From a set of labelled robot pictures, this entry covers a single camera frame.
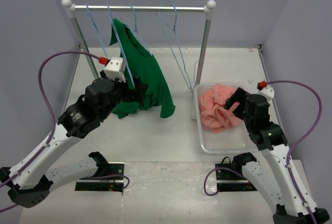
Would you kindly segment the blue hanger of pink shirt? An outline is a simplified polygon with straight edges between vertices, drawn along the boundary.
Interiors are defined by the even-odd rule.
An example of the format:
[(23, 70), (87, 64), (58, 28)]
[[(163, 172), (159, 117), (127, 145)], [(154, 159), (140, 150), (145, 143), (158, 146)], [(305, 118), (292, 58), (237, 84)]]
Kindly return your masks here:
[[(183, 56), (183, 52), (181, 49), (181, 46), (179, 44), (178, 38), (177, 38), (177, 33), (176, 33), (176, 27), (177, 27), (177, 9), (176, 6), (174, 4), (170, 5), (172, 10), (174, 11), (174, 21), (172, 24), (169, 24), (165, 18), (163, 18), (160, 14), (158, 14), (157, 12), (155, 13), (155, 16), (157, 18), (157, 23), (162, 31), (162, 34), (167, 42), (167, 45), (171, 51), (171, 54), (176, 62), (176, 65), (181, 73), (181, 76), (186, 84), (186, 87), (189, 90), (193, 90), (193, 84), (191, 82), (191, 79), (189, 77), (189, 74), (187, 72), (187, 68), (186, 68), (186, 62)], [(171, 41), (167, 35), (167, 30), (169, 30), (169, 32), (172, 33), (173, 38), (174, 38), (174, 42), (175, 45), (172, 46), (171, 45)]]

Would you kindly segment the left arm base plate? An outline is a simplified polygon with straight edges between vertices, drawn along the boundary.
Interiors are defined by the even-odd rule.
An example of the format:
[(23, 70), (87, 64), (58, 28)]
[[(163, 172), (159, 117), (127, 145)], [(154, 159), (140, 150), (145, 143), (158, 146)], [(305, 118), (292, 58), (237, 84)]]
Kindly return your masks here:
[(95, 192), (121, 192), (126, 185), (123, 173), (125, 169), (124, 162), (109, 162), (106, 172), (100, 177), (109, 175), (120, 175), (105, 179), (80, 179), (76, 181), (75, 191), (95, 191)]

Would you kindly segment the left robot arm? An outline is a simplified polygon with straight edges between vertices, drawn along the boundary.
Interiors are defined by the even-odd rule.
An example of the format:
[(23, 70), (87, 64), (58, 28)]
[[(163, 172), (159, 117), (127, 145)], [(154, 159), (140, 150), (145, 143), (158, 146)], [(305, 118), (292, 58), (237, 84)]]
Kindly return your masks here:
[(143, 102), (147, 84), (134, 78), (134, 88), (119, 79), (98, 78), (75, 104), (58, 118), (53, 131), (23, 161), (1, 168), (1, 182), (9, 187), (15, 206), (31, 208), (49, 193), (78, 179), (109, 179), (108, 161), (92, 152), (76, 163), (52, 167), (72, 146), (100, 127), (121, 102)]

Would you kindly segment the pink t shirt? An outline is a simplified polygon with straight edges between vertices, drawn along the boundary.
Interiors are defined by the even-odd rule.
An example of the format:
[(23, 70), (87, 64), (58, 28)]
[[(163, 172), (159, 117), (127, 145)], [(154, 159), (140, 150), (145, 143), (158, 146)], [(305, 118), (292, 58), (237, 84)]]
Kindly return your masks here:
[(202, 125), (213, 132), (220, 133), (226, 129), (237, 127), (242, 121), (232, 111), (238, 106), (224, 109), (226, 100), (235, 92), (236, 87), (215, 84), (199, 97), (200, 120)]

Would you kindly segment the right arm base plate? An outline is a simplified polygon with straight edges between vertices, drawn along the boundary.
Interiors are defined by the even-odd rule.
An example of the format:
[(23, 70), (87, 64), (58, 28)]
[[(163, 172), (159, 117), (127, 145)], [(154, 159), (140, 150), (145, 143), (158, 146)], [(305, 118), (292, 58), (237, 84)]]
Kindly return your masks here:
[(247, 192), (257, 191), (257, 189), (242, 177), (230, 171), (217, 170), (216, 172), (218, 192)]

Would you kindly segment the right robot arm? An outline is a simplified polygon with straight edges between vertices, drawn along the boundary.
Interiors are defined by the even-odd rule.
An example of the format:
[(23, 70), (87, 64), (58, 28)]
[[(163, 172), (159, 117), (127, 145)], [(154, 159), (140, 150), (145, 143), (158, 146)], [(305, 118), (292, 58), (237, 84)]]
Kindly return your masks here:
[(266, 174), (251, 153), (235, 157), (231, 172), (246, 178), (264, 198), (274, 223), (326, 223), (330, 216), (318, 207), (304, 185), (291, 157), (291, 149), (282, 128), (270, 120), (268, 94), (250, 94), (237, 88), (224, 108), (243, 120), (250, 140), (267, 161), (273, 175)]

